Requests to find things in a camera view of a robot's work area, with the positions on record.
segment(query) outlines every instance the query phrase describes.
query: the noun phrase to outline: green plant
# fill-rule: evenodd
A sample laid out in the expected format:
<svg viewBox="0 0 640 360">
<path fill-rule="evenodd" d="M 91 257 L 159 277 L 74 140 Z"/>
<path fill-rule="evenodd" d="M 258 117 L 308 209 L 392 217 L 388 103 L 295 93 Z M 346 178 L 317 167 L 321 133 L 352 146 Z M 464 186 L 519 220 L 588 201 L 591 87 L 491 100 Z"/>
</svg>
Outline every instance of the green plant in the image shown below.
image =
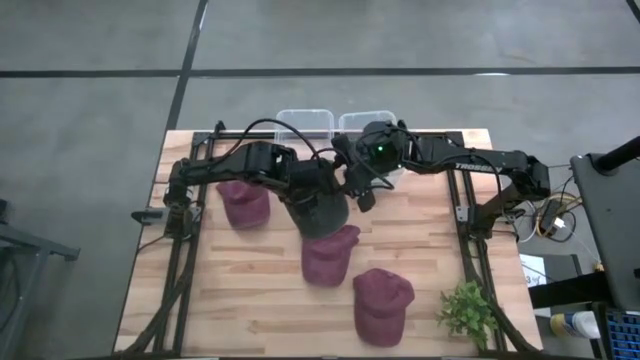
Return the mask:
<svg viewBox="0 0 640 360">
<path fill-rule="evenodd" d="M 495 330 L 498 324 L 478 284 L 475 281 L 460 284 L 449 296 L 441 293 L 440 299 L 442 311 L 436 314 L 438 326 L 444 322 L 449 327 L 449 335 L 466 333 L 480 349 L 486 349 L 485 328 Z"/>
</svg>

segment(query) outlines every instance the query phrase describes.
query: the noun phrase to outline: concrete floor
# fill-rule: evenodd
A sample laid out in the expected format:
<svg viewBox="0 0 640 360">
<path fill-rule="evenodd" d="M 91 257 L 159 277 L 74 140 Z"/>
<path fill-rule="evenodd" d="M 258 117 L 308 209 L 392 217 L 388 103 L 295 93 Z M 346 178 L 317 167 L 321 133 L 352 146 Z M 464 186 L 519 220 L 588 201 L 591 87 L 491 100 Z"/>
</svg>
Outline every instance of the concrete floor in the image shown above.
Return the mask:
<svg viewBox="0 0 640 360">
<path fill-rule="evenodd" d="M 197 3 L 5 0 L 0 70 L 178 70 Z M 210 0 L 193 67 L 638 64 L 640 24 L 623 0 Z M 82 247 L 77 263 L 48 266 L 21 359 L 110 352 L 140 233 L 129 213 L 148 198 L 176 83 L 0 79 L 11 223 Z M 415 128 L 486 127 L 494 147 L 556 165 L 640 133 L 639 93 L 640 74 L 191 79 L 177 127 L 240 129 L 284 108 L 388 109 Z M 568 174 L 552 170 L 554 184 Z M 584 271 L 594 262 L 575 239 L 521 250 L 576 253 Z"/>
</svg>

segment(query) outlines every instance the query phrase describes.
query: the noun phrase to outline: clear plastic container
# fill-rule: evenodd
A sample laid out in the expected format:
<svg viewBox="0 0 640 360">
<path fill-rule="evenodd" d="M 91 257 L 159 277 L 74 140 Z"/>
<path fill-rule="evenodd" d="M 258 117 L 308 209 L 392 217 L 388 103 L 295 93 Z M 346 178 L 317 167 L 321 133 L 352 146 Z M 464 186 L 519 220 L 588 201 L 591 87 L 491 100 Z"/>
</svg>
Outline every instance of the clear plastic container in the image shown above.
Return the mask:
<svg viewBox="0 0 640 360">
<path fill-rule="evenodd" d="M 367 111 L 358 113 L 348 113 L 340 116 L 338 119 L 338 132 L 346 132 L 353 134 L 353 138 L 357 139 L 362 133 L 362 129 L 372 121 L 386 121 L 391 120 L 394 124 L 396 116 L 388 110 Z M 392 184 L 396 184 L 400 179 L 400 176 L 404 173 L 404 169 L 398 169 L 390 172 L 385 178 Z M 371 182 L 372 185 L 381 185 L 382 181 L 375 179 Z"/>
<path fill-rule="evenodd" d="M 276 115 L 276 120 L 283 121 L 300 131 L 311 144 L 320 150 L 331 147 L 331 139 L 335 132 L 334 117 L 325 109 L 285 109 Z M 293 148 L 301 158 L 311 156 L 307 145 L 291 130 L 274 124 L 273 142 Z M 324 152 L 321 156 L 332 158 L 333 154 Z"/>
</svg>

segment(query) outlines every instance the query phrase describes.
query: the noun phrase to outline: wooden table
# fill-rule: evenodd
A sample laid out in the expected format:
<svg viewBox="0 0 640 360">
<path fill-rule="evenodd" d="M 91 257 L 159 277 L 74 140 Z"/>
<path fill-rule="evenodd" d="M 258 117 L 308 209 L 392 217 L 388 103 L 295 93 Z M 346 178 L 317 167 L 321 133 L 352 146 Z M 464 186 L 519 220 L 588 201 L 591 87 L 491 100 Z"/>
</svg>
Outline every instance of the wooden table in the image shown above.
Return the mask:
<svg viewBox="0 0 640 360">
<path fill-rule="evenodd" d="M 491 148 L 486 129 L 461 130 L 467 147 Z M 162 195 L 174 161 L 188 157 L 193 131 L 167 134 L 150 205 Z M 222 154 L 235 140 L 216 142 Z M 496 193 L 493 175 L 473 174 L 479 203 Z M 345 281 L 337 288 L 310 286 L 300 269 L 301 242 L 284 206 L 271 197 L 271 219 L 260 230 L 229 226 L 214 185 L 207 192 L 202 234 L 183 342 L 193 356 L 441 356 L 472 355 L 474 345 L 437 327 L 441 291 L 463 281 L 447 179 L 444 173 L 405 172 L 393 192 L 380 192 L 377 205 L 360 213 L 350 200 L 349 224 L 361 228 Z M 460 193 L 464 194 L 462 183 Z M 164 225 L 146 227 L 141 244 L 162 235 Z M 511 235 L 496 233 L 488 253 L 500 305 L 513 324 L 541 348 L 518 249 Z M 157 310 L 166 276 L 170 240 L 138 255 L 116 350 L 126 348 Z M 351 279 L 380 267 L 411 281 L 415 301 L 407 309 L 402 342 L 376 348 L 359 340 L 353 323 Z M 166 347 L 171 346 L 169 320 Z"/>
</svg>

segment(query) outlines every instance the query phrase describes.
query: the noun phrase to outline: maroon cap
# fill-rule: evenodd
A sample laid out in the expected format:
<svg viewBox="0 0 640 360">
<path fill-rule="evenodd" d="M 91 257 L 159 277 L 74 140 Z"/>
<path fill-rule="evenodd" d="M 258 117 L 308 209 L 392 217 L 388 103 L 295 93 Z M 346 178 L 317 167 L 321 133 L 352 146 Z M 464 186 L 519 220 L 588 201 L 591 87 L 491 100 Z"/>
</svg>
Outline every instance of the maroon cap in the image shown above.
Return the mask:
<svg viewBox="0 0 640 360">
<path fill-rule="evenodd" d="M 371 345 L 398 345 L 407 306 L 415 298 L 411 283 L 392 272 L 371 269 L 353 279 L 353 288 L 358 336 Z"/>
<path fill-rule="evenodd" d="M 227 181 L 216 186 L 227 219 L 232 227 L 244 229 L 269 221 L 269 192 L 260 186 L 251 186 L 242 181 Z"/>
<path fill-rule="evenodd" d="M 338 286 L 347 275 L 351 249 L 358 243 L 360 228 L 345 225 L 335 234 L 302 243 L 302 276 L 313 285 Z"/>
</svg>

